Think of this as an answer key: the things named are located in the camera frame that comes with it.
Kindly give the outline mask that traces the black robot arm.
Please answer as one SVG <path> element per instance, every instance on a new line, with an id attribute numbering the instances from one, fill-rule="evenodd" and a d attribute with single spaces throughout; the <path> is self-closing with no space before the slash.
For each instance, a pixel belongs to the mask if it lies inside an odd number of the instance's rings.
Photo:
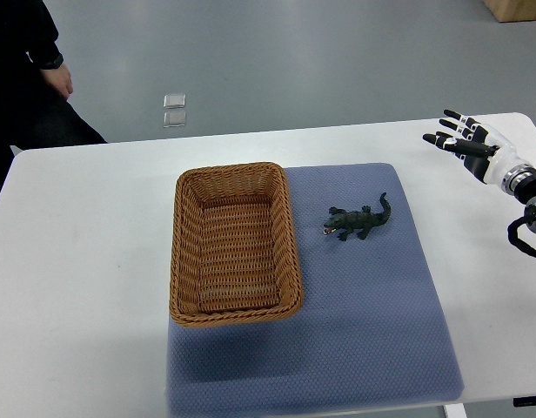
<path id="1" fill-rule="evenodd" d="M 536 234 L 536 168 L 521 160 L 502 179 L 502 190 L 524 206 L 528 229 Z"/>

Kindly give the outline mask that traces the person's bare hand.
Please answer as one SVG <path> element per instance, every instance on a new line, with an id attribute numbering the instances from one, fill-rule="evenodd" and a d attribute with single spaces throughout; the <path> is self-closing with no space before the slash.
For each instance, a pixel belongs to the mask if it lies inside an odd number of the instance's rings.
<path id="1" fill-rule="evenodd" d="M 73 93 L 71 74 L 66 64 L 56 69 L 40 70 L 40 74 L 44 82 L 65 100 Z"/>

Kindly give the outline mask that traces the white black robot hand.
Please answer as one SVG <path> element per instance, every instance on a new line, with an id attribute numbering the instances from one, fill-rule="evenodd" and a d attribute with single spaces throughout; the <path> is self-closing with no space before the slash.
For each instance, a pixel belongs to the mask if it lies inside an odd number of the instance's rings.
<path id="1" fill-rule="evenodd" d="M 424 141 L 460 159 L 481 183 L 512 193 L 516 177 L 536 173 L 512 142 L 492 126 L 456 111 L 445 110 L 444 114 L 439 123 L 445 129 L 425 134 Z"/>

